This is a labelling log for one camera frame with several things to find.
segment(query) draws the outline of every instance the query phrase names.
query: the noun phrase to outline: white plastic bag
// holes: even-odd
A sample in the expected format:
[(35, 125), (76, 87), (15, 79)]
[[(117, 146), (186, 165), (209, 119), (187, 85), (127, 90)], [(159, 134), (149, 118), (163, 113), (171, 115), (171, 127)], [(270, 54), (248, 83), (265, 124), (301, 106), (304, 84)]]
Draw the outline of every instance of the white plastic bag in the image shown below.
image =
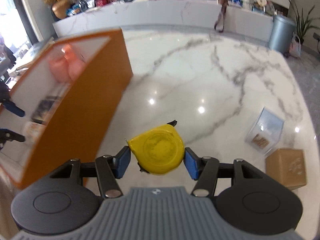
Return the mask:
[(293, 35), (289, 53), (292, 57), (301, 57), (301, 42), (297, 34)]

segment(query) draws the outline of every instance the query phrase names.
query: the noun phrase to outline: trash can lid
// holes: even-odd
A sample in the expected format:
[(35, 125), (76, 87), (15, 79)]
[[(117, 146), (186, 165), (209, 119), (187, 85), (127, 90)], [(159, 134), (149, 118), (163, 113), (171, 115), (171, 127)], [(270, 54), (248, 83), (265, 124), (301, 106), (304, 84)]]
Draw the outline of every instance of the trash can lid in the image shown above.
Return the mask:
[(285, 24), (290, 24), (292, 26), (296, 26), (296, 23), (292, 19), (290, 19), (290, 18), (288, 18), (286, 16), (283, 16), (283, 15), (280, 15), (280, 14), (278, 14), (276, 16), (276, 20), (280, 21), (280, 22), (283, 22)]

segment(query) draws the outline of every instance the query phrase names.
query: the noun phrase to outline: gold vase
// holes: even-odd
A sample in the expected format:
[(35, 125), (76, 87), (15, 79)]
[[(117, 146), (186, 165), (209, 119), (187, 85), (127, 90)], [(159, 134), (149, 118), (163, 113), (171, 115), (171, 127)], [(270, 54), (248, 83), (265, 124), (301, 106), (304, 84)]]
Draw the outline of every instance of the gold vase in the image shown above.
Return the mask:
[(69, 0), (60, 0), (52, 6), (52, 11), (59, 19), (67, 17), (66, 11), (70, 8)]

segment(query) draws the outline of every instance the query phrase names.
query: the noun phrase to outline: brown label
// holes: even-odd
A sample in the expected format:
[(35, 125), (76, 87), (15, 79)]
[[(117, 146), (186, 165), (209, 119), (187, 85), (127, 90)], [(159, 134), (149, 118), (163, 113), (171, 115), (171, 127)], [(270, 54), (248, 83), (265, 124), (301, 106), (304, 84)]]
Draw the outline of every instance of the brown label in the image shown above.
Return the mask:
[(264, 149), (270, 143), (266, 138), (262, 137), (260, 134), (257, 134), (253, 139), (252, 143), (259, 146), (260, 149)]

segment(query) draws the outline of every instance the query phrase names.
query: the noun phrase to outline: gray trash can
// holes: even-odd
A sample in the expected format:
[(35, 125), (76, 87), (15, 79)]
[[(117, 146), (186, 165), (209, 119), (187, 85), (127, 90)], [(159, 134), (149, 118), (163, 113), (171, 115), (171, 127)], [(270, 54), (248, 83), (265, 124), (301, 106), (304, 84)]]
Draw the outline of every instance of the gray trash can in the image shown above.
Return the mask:
[(293, 20), (282, 15), (274, 16), (273, 22), (268, 47), (281, 53), (288, 52), (296, 24)]

